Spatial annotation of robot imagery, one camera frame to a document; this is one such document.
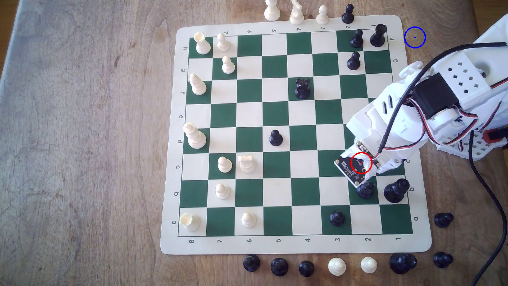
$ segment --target chessboard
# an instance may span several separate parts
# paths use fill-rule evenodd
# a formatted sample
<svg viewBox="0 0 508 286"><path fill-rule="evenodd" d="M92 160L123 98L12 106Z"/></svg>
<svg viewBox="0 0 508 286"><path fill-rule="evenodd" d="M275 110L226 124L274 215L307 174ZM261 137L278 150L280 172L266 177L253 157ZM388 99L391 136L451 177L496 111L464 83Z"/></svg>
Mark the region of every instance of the chessboard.
<svg viewBox="0 0 508 286"><path fill-rule="evenodd" d="M377 24L387 26L386 42L370 44ZM364 44L350 39L363 30ZM193 36L203 32L211 45L199 54ZM230 42L217 48L216 35ZM361 66L346 66L353 51ZM236 69L222 71L222 57ZM420 156L373 177L377 192L362 199L334 165L354 143L345 124L374 100L407 66L402 24L397 16L357 16L351 24L330 18L324 25L305 20L185 27L176 34L161 250L166 254L372 253L423 252L431 235ZM198 75L206 92L195 95L189 75ZM296 79L310 80L310 96L295 96ZM194 123L206 144L193 149L183 132ZM272 130L283 137L269 143ZM238 156L252 156L256 169L243 172ZM222 173L219 157L232 170ZM411 188L392 204L383 190L399 178ZM230 189L226 199L217 184ZM340 211L345 223L333 226ZM249 212L253 227L242 225ZM189 231L184 213L199 217Z"/></svg>

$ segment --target black cable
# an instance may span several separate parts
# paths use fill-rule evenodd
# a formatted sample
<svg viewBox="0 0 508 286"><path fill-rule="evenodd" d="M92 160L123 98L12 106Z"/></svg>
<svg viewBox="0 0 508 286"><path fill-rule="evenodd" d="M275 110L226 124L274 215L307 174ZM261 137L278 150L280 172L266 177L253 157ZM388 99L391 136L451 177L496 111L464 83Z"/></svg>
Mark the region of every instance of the black cable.
<svg viewBox="0 0 508 286"><path fill-rule="evenodd" d="M478 272L476 277L473 279L473 282L471 282L471 286L476 285L476 283L478 282L480 277L483 275L485 270L490 266L490 264L494 261L494 259L498 255L498 253L501 251L501 248L503 247L503 244L504 244L504 242L506 240L506 216L504 214L503 207L501 206L501 204L497 200L496 196L494 195L492 190L489 188L487 183L485 183L485 181L483 180L482 176L480 175L480 173L478 173L478 171L476 170L476 167L474 166L474 162L473 162L473 139L474 139L474 131L471 130L471 134L469 136L469 165L471 165L471 169L473 170L474 174L476 175L476 177L478 178L480 183L483 185L483 187L487 190L487 193L489 193L490 197L492 198L492 200L496 204L496 206L497 206L497 208L499 210L499 213L501 214L501 219L503 221L503 234L501 236L501 241L499 242L499 244L496 247L496 250L494 251L494 253L492 253L492 255L490 256L489 260L487 260L487 262L485 262L485 264L480 269L480 271Z"/></svg>
<svg viewBox="0 0 508 286"><path fill-rule="evenodd" d="M393 123L395 122L395 117L399 113L400 107L403 105L403 103L406 101L406 98L408 97L409 93L415 88L416 83L422 78L422 76L427 72L427 70L430 69L437 61L441 60L445 56L454 53L456 51L461 51L465 49L471 49L471 48L486 48L486 47L506 47L505 42L496 42L496 43L478 43L478 44L466 44L461 46L456 46L454 48L451 48L449 50L446 50L442 53L440 53L438 56L433 58L428 64L425 65L425 67L420 71L420 73L415 77L415 79L411 82L411 84L407 87L406 91L400 98L399 102L397 103L397 106L393 110L392 117L390 118L390 121L388 122L388 126L386 127L385 134L383 135L383 138L381 140L381 144L379 145L379 149L377 149L377 152L381 154L383 151L383 148L386 145L386 141L388 140L388 135L390 135L390 131L392 130Z"/></svg>

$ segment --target wooden table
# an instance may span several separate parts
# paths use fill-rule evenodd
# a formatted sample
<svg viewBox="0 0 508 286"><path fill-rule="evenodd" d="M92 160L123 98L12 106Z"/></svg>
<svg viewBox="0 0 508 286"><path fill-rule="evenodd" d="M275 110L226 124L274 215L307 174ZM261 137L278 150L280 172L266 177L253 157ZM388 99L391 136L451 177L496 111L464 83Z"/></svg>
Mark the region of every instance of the wooden table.
<svg viewBox="0 0 508 286"><path fill-rule="evenodd" d="M287 19L289 1L281 1ZM347 2L302 2L306 18L321 4L328 15ZM355 1L356 15L395 14L404 29L422 27L427 42L407 48L408 61L434 56L477 37L469 1ZM466 285L499 241L501 220L467 160L421 149L432 248L416 253L418 266L397 275L389 254L371 254L378 270L366 274L366 254L339 254L343 276L328 272L335 254L284 254L289 273L262 267L246 272L241 255L161 253L175 33L191 25L264 21L261 0L22 1L0 82L0 285ZM501 150L477 168L508 209L508 179ZM447 269L432 263L451 253ZM481 285L508 283L501 252ZM313 261L316 273L298 274Z"/></svg>

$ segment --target red circle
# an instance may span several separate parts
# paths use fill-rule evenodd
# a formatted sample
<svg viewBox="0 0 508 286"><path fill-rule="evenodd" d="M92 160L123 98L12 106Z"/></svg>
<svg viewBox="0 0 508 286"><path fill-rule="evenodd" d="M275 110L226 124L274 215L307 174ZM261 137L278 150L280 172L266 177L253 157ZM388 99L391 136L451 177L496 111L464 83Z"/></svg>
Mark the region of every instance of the red circle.
<svg viewBox="0 0 508 286"><path fill-rule="evenodd" d="M369 156L369 159L370 159L370 168L369 168L369 170L367 170L367 171L365 171L365 172L363 172L363 173L357 172L357 171L355 170L355 168L353 168L353 158L354 158L356 155L358 155L358 154L365 154L365 155ZM371 157L369 154L365 153L365 152L358 152L358 153L354 154L354 155L351 157L351 163L350 163L350 165L351 165L351 169L352 169L353 171L355 171L357 174L365 174L365 173L368 173L368 172L370 171L370 169L372 169L372 164L374 164L374 162L372 162L372 157Z"/></svg>

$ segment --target blue circle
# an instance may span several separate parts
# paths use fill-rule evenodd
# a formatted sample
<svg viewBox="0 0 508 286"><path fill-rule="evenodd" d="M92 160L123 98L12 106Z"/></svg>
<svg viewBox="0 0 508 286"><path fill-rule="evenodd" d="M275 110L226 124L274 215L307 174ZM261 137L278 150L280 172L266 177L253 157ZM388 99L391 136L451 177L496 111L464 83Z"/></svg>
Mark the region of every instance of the blue circle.
<svg viewBox="0 0 508 286"><path fill-rule="evenodd" d="M413 46L410 46L410 45L407 43L407 41L406 41L406 34L407 34L407 31L411 30L412 28L417 28L417 29L419 29L420 31L422 31L422 32L423 32L423 37L424 37L424 39L423 39L423 43L422 43L421 45L419 45L418 47L413 47ZM407 29L407 30L406 30L406 32L404 33L404 43L406 43L406 45L407 45L408 47L413 48L413 49L418 49L419 47L423 46L423 44L425 44L425 41L426 41L426 40L427 40L427 35L425 34L425 31L424 31L422 28L417 27L417 26L410 27L410 28L409 28L409 29Z"/></svg>

